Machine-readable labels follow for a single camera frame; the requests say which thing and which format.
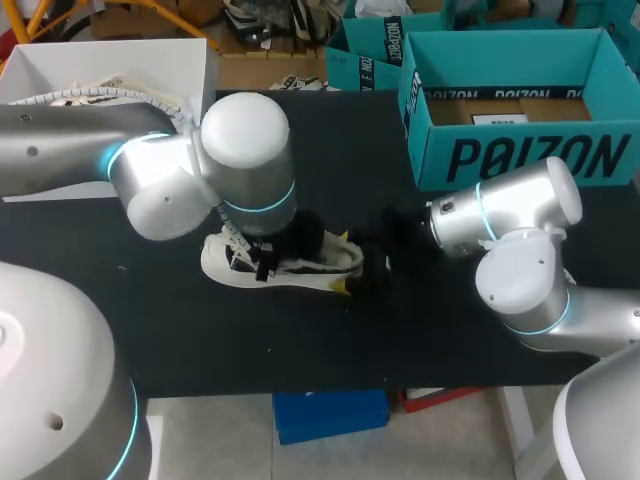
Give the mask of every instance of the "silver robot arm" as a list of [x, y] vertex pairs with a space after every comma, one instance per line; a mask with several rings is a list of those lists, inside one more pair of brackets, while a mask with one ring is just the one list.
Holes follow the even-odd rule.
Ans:
[[243, 233], [272, 235], [296, 212], [289, 123], [257, 93], [219, 100], [180, 134], [144, 103], [1, 105], [0, 124], [0, 196], [110, 181], [143, 237], [184, 235], [215, 207], [245, 249]]
[[559, 234], [514, 230], [476, 271], [482, 300], [520, 341], [545, 351], [606, 357], [640, 339], [640, 291], [577, 286], [567, 280]]
[[0, 105], [0, 195], [108, 180], [115, 149], [150, 132], [174, 134], [146, 103], [100, 108]]
[[489, 249], [476, 287], [523, 344], [603, 357], [640, 339], [640, 292], [576, 286], [565, 276], [560, 244], [582, 218], [582, 202], [559, 158], [439, 198], [429, 218], [450, 257]]

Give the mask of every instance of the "white box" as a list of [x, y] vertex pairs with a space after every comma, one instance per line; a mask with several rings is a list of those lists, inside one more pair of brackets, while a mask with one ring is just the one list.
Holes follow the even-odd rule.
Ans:
[[[199, 124], [215, 100], [217, 75], [217, 55], [202, 38], [17, 45], [0, 77], [0, 103], [119, 76], [180, 99]], [[5, 201], [110, 196], [111, 184], [92, 182]]]

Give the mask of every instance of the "red object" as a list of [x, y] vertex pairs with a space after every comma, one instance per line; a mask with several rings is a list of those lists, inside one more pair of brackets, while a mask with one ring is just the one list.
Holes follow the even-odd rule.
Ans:
[[484, 388], [479, 387], [470, 387], [470, 388], [454, 388], [451, 390], [443, 390], [442, 392], [432, 393], [431, 395], [426, 395], [421, 398], [416, 398], [414, 400], [407, 400], [404, 391], [400, 391], [398, 393], [398, 397], [402, 402], [402, 406], [406, 410], [407, 413], [414, 413], [419, 410], [424, 410], [425, 408], [433, 407], [435, 405], [440, 405], [441, 403], [446, 403], [451, 400], [455, 400], [456, 398], [465, 397], [467, 395], [471, 395], [472, 393], [479, 392], [484, 390]]
[[17, 44], [18, 39], [13, 29], [9, 29], [0, 35], [0, 60], [7, 60], [13, 51], [13, 47]]

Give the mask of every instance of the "white sneaker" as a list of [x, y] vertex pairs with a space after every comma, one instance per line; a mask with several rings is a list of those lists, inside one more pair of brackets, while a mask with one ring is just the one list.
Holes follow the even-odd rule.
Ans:
[[318, 263], [283, 260], [275, 272], [269, 272], [267, 281], [261, 282], [256, 280], [258, 265], [223, 226], [220, 233], [205, 240], [200, 264], [209, 278], [230, 287], [291, 286], [334, 291], [342, 280], [358, 274], [364, 260], [360, 247], [327, 231], [320, 255]]

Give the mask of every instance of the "floor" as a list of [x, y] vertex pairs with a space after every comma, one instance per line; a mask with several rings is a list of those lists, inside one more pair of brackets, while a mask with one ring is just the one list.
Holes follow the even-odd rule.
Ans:
[[[526, 389], [539, 428], [556, 387]], [[158, 480], [511, 480], [513, 460], [496, 392], [488, 390], [383, 428], [283, 447], [271, 395], [151, 400], [162, 416]], [[553, 472], [548, 480], [564, 478]]]

